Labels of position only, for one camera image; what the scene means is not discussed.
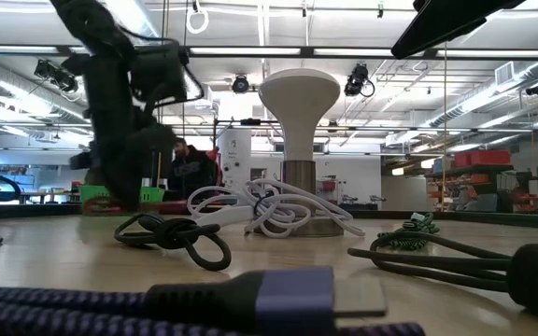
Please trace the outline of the white bulb lamp metal base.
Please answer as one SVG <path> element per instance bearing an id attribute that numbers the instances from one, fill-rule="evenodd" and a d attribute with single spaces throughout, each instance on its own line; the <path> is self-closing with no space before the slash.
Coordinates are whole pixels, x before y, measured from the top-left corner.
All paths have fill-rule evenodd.
<path id="1" fill-rule="evenodd" d="M 267 77 L 259 95 L 281 126 L 284 142 L 281 181 L 315 195 L 315 130 L 338 100 L 340 85 L 325 72 L 293 68 Z"/>

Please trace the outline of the person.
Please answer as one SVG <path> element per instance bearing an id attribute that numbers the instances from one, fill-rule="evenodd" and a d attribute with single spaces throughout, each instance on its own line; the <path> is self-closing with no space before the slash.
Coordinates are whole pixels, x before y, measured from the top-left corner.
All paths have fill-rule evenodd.
<path id="1" fill-rule="evenodd" d="M 174 160 L 169 167 L 165 201 L 187 200 L 196 190 L 216 184 L 216 163 L 204 151 L 177 138 Z"/>

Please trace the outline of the black aluminium table frame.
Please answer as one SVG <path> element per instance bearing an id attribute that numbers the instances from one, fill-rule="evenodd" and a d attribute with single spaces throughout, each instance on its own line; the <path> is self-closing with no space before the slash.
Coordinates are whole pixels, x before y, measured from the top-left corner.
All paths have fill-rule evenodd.
<path id="1" fill-rule="evenodd" d="M 411 211 L 349 210 L 355 219 L 408 219 Z M 77 203 L 63 204 L 3 204 L 0 218 L 51 217 L 80 215 L 82 208 Z M 538 215 L 492 212 L 435 212 L 434 220 L 475 222 L 538 229 Z"/>

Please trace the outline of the storage shelf rack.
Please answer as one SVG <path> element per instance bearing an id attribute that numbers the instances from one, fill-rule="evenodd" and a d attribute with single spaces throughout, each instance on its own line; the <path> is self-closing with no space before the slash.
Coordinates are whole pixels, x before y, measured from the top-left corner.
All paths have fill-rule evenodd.
<path id="1" fill-rule="evenodd" d="M 538 177 L 512 165 L 474 165 L 425 175 L 434 209 L 444 212 L 534 214 Z"/>

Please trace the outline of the red storage bins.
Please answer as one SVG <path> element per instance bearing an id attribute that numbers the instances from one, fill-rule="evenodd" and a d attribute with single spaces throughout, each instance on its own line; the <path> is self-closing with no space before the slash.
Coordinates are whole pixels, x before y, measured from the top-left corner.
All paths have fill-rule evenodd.
<path id="1" fill-rule="evenodd" d="M 507 150 L 475 150 L 457 153 L 455 166 L 457 168 L 476 165 L 509 165 L 511 155 Z"/>

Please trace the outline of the silver ceiling duct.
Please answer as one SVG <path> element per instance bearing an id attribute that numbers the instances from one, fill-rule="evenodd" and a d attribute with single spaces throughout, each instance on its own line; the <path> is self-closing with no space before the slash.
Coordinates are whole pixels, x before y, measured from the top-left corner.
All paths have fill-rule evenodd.
<path id="1" fill-rule="evenodd" d="M 14 99 L 26 107 L 35 107 L 37 112 L 44 112 L 46 108 L 49 110 L 58 109 L 66 115 L 70 115 L 78 123 L 90 124 L 87 119 L 83 118 L 84 107 L 81 105 L 72 103 L 63 98 L 62 95 L 48 90 L 42 84 L 31 82 L 1 66 L 0 89 L 9 92 Z"/>
<path id="2" fill-rule="evenodd" d="M 538 62 L 511 61 L 494 71 L 494 78 L 465 92 L 451 103 L 442 105 L 421 124 L 421 127 L 438 128 L 444 122 L 461 117 L 488 105 L 504 95 L 533 87 L 538 83 Z"/>

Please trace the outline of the black linear ceiling light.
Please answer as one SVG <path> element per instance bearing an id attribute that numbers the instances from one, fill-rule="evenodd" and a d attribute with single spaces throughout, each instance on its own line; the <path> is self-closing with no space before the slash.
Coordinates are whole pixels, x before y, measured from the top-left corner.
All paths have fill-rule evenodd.
<path id="1" fill-rule="evenodd" d="M 386 48 L 338 47 L 186 47 L 193 58 L 269 58 L 269 59 L 377 59 L 392 60 Z M 88 50 L 72 45 L 2 45 L 0 55 L 68 56 L 86 54 Z M 538 61 L 538 49 L 425 49 L 409 57 L 411 60 L 452 61 Z"/>

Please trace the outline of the green plastic mesh bin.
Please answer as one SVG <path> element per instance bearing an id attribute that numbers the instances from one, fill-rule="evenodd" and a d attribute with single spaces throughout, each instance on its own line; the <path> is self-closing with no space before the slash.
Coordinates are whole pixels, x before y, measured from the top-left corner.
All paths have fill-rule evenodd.
<path id="1" fill-rule="evenodd" d="M 140 202 L 141 203 L 159 203 L 163 200 L 165 194 L 164 189 L 153 187 L 142 187 L 140 189 Z M 109 197 L 110 193 L 105 186 L 95 185 L 80 185 L 79 197 L 82 204 L 85 204 L 88 200 L 100 197 Z"/>

